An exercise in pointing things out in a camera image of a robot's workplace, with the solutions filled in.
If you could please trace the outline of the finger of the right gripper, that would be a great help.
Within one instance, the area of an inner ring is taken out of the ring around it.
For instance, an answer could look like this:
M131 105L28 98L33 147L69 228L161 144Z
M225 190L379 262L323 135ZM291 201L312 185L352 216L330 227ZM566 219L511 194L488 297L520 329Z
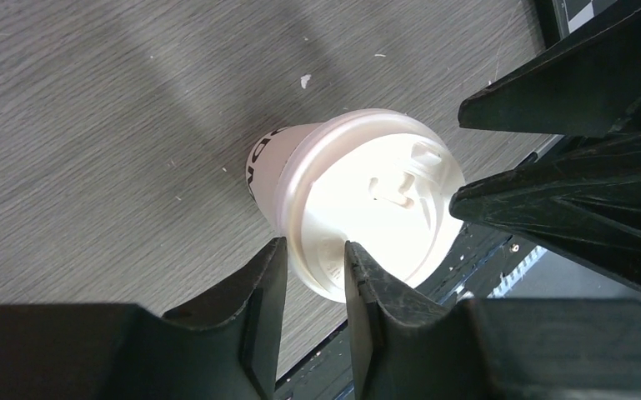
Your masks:
M449 211L641 292L641 132L473 182Z
M641 130L641 1L617 1L472 97L462 128L604 137Z

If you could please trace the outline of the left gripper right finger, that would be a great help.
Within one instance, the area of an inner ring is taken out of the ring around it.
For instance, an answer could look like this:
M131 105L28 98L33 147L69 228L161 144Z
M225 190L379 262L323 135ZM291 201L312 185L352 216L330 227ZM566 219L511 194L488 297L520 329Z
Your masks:
M358 399L641 399L641 301L439 306L344 246Z

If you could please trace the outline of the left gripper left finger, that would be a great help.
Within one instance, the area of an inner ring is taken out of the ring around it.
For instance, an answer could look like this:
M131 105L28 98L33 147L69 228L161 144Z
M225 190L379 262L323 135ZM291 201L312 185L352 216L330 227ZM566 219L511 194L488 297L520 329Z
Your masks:
M287 242L162 316L135 303L0 305L0 399L270 399Z

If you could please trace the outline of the white plastic cup lid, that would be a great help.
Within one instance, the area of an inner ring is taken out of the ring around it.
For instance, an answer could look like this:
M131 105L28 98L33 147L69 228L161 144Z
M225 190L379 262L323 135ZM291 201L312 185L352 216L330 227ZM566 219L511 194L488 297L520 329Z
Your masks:
M464 184L429 127L400 112L357 110L313 127L290 152L270 218L297 277L343 303L346 242L411 288L425 282L462 229L448 208Z

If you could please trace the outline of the white paper coffee cup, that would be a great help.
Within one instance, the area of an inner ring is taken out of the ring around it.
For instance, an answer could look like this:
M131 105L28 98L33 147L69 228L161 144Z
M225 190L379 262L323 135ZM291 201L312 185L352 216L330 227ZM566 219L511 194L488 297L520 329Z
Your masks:
M282 127L261 137L246 161L246 184L253 201L274 230L275 194L279 179L293 151L320 123Z

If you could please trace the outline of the black white checkerboard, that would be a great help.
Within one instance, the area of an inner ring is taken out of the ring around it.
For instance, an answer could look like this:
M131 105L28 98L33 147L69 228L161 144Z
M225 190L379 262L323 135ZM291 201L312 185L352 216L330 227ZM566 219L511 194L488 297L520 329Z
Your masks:
M564 39L617 0L533 0L546 48Z

